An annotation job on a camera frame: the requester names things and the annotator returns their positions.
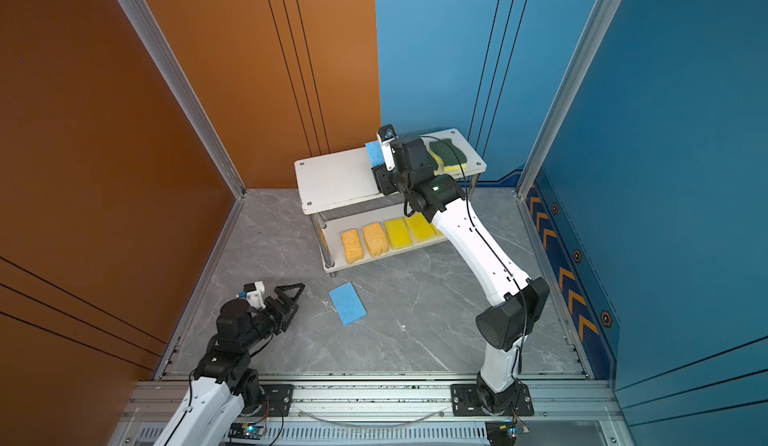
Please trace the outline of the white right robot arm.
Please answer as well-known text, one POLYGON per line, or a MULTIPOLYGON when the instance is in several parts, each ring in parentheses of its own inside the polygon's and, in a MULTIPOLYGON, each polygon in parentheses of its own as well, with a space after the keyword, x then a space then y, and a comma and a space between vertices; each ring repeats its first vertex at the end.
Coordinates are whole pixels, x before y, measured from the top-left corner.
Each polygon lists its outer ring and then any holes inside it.
POLYGON ((382 160, 372 173, 380 192, 401 193, 408 217, 422 214, 447 238, 489 303, 475 319, 486 342, 476 386, 480 407, 489 415, 520 414, 529 396, 519 379, 523 350, 549 297, 547 282, 531 278, 504 252, 474 212, 469 193, 451 175, 435 172, 422 138, 400 137, 387 125, 375 144, 382 160))

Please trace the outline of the orange cellulose sponge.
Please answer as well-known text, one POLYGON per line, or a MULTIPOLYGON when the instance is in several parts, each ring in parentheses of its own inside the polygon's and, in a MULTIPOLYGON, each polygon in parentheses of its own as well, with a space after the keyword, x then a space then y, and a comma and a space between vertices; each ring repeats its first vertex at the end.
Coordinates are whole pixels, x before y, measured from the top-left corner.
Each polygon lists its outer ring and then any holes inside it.
POLYGON ((389 252, 387 234, 379 222, 363 227, 364 241, 371 257, 379 257, 389 252))
POLYGON ((341 233, 341 240, 345 260, 348 264, 354 264, 364 258, 364 251, 357 229, 343 231, 341 233))

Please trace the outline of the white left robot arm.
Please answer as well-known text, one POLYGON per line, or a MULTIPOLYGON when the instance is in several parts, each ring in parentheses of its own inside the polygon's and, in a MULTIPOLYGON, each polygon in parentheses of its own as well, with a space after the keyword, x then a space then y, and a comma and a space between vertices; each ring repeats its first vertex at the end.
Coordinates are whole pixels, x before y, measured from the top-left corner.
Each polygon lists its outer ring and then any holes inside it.
POLYGON ((264 284, 246 284, 224 303, 216 333, 187 378, 187 392, 155 440, 157 445, 219 445, 231 439, 259 440, 267 421, 277 418, 275 443, 285 428, 294 387, 262 385, 252 359, 287 331, 299 310, 305 285, 277 286, 267 296, 264 284))

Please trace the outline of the green scrub sponge top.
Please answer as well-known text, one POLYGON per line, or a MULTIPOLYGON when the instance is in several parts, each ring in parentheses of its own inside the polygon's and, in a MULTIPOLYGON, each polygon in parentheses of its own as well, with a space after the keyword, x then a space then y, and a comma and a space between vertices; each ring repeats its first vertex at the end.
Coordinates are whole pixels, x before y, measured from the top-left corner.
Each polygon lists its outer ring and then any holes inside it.
POLYGON ((467 165, 466 155, 453 144, 451 139, 441 141, 439 155, 443 161, 443 170, 446 172, 461 172, 467 165))

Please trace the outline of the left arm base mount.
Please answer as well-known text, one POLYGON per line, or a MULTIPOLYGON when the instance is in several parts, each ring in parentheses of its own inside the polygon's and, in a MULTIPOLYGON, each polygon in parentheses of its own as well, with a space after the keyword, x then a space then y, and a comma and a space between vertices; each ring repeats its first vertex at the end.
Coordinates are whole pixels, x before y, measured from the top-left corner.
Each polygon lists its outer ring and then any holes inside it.
POLYGON ((290 412, 294 396, 294 386, 288 383, 260 384, 258 387, 246 389, 242 394, 244 408, 243 417, 282 417, 290 412))

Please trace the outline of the blue sponge bottom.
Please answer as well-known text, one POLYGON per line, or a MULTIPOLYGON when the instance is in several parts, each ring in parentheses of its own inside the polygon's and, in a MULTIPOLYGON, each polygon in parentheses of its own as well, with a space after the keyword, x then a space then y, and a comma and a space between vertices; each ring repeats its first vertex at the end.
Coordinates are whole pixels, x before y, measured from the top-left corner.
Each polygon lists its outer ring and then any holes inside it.
POLYGON ((365 144, 365 149, 368 155, 370 166, 372 168, 386 164, 382 153, 381 144, 378 141, 367 142, 365 144))

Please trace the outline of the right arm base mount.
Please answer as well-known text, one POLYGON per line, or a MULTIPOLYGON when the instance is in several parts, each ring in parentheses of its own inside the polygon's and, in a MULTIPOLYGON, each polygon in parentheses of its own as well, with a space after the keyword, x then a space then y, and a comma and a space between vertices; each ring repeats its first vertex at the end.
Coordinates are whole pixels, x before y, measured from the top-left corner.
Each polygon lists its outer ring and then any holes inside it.
POLYGON ((453 384, 450 387, 453 414, 465 416, 517 416, 535 414, 529 388, 515 382, 502 392, 485 384, 453 384))

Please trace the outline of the yellow green sponge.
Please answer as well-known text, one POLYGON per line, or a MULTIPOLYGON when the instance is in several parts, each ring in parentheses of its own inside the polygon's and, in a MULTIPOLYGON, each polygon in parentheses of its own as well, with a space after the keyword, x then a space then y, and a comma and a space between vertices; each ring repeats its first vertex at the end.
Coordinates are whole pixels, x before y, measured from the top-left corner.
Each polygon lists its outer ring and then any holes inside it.
POLYGON ((435 174, 442 174, 444 172, 444 161, 442 157, 433 149, 436 142, 428 142, 426 144, 427 152, 430 155, 430 164, 435 174))

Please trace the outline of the blue sponge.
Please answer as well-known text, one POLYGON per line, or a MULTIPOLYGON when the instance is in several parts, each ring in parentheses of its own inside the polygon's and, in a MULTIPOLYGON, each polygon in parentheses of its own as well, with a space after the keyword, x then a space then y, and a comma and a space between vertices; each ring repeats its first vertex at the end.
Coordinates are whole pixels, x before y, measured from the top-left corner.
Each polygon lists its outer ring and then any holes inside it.
POLYGON ((366 316, 367 311, 351 283, 334 288, 329 295, 343 326, 348 326, 366 316))
POLYGON ((368 155, 370 166, 372 168, 386 164, 382 153, 381 144, 378 141, 367 142, 365 144, 365 149, 368 155))

